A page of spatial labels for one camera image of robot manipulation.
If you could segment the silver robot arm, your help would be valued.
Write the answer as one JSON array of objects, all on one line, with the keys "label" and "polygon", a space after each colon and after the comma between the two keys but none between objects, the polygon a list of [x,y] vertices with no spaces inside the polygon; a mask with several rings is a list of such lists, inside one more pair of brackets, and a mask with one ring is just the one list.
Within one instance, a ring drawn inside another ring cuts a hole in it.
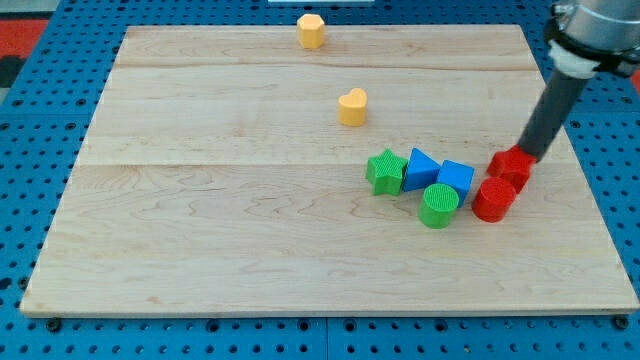
[{"label": "silver robot arm", "polygon": [[639,69],[639,0],[560,0],[545,32],[549,56],[566,76],[630,77]]}]

